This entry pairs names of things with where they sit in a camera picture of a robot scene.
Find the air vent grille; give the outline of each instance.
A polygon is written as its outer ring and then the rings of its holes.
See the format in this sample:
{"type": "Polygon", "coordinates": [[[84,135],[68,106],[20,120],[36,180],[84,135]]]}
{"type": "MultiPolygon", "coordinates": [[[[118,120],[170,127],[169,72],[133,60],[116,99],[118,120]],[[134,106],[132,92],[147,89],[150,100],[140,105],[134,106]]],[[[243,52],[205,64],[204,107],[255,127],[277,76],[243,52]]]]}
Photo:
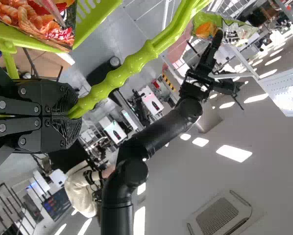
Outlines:
{"type": "Polygon", "coordinates": [[[196,217],[204,235],[213,235],[238,215],[239,211],[224,197],[196,217]]]}

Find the chip bag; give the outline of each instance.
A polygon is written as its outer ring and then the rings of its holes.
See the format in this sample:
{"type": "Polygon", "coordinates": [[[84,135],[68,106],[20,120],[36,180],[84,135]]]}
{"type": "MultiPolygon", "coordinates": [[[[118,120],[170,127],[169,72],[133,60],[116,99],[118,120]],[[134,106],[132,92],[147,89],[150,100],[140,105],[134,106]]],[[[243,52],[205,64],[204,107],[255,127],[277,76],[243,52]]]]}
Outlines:
{"type": "Polygon", "coordinates": [[[214,12],[198,12],[193,18],[193,35],[211,41],[220,29],[224,32],[222,42],[241,46],[258,30],[247,23],[214,12]]]}
{"type": "Polygon", "coordinates": [[[45,44],[73,48],[77,0],[0,0],[0,22],[45,44]]]}

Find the white machine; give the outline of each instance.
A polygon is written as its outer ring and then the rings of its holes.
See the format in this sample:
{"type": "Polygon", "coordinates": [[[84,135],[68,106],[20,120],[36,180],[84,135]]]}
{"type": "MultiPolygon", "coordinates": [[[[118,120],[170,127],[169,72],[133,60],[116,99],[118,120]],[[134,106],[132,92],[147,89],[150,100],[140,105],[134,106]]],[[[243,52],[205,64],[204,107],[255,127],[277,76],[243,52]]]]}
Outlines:
{"type": "Polygon", "coordinates": [[[120,143],[127,137],[126,133],[122,130],[116,121],[110,121],[108,117],[104,117],[99,121],[99,123],[104,128],[104,131],[107,132],[109,137],[115,142],[115,144],[120,143]]]}
{"type": "Polygon", "coordinates": [[[138,129],[138,126],[135,124],[135,122],[131,119],[131,117],[129,116],[129,114],[127,113],[126,110],[122,110],[122,115],[125,117],[125,119],[129,122],[129,124],[132,126],[132,128],[134,130],[138,129]]]}
{"type": "Polygon", "coordinates": [[[142,95],[143,93],[145,94],[144,96],[142,96],[142,102],[150,110],[153,116],[157,115],[160,111],[164,109],[164,106],[158,100],[158,98],[149,86],[143,87],[138,93],[139,95],[142,95]]]}

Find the beige jacket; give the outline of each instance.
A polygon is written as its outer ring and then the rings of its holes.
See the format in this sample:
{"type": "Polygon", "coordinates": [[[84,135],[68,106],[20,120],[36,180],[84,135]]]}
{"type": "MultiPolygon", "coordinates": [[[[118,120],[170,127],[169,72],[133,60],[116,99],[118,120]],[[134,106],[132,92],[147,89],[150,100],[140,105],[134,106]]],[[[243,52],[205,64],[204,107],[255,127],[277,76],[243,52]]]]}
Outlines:
{"type": "MultiPolygon", "coordinates": [[[[93,190],[97,190],[95,185],[90,186],[86,181],[83,173],[91,170],[86,161],[83,161],[70,169],[66,175],[65,191],[68,198],[76,210],[87,218],[91,218],[97,214],[97,205],[93,200],[93,190]]],[[[97,185],[100,185],[98,172],[92,172],[92,179],[97,185]]]]}

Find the floor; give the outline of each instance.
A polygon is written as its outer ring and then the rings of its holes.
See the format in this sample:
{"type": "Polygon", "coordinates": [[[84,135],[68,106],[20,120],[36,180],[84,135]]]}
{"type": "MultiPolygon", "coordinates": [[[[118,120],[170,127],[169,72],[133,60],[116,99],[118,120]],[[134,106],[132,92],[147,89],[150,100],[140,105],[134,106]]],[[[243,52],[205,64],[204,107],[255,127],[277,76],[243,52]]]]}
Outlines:
{"type": "MultiPolygon", "coordinates": [[[[63,70],[70,67],[70,64],[54,53],[34,49],[27,50],[40,76],[57,78],[61,66],[64,67],[63,70]]],[[[17,47],[17,53],[13,57],[20,72],[31,72],[31,65],[21,47],[17,47]]],[[[0,58],[0,66],[5,67],[3,57],[0,58]]]]}

